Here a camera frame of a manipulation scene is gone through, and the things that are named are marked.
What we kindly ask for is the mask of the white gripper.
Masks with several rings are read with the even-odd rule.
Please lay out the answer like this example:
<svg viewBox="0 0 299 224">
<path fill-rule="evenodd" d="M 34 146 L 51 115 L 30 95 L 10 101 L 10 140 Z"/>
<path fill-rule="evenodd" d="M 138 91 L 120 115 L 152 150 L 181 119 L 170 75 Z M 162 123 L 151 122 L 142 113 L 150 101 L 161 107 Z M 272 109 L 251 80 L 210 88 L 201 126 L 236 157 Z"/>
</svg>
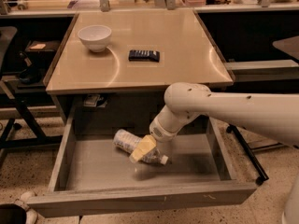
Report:
<svg viewBox="0 0 299 224">
<path fill-rule="evenodd" d="M 155 118 L 149 126 L 149 133 L 159 142 L 168 142 L 178 133 L 178 129 L 170 120 Z M 151 135 L 145 135 L 131 153 L 129 160 L 132 163 L 140 161 L 156 148 L 156 140 Z"/>
</svg>

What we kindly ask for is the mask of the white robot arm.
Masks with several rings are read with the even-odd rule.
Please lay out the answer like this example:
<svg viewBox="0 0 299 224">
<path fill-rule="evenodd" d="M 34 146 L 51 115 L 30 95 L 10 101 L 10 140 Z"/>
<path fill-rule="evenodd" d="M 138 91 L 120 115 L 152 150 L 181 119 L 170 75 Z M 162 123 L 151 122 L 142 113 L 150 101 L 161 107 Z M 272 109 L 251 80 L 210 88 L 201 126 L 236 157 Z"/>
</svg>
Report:
<svg viewBox="0 0 299 224">
<path fill-rule="evenodd" d="M 197 117 L 204 115 L 299 147 L 299 95 L 213 92 L 207 86 L 174 83 L 164 92 L 164 107 L 137 144 L 130 161 L 137 162 L 158 142 L 172 140 Z"/>
</svg>

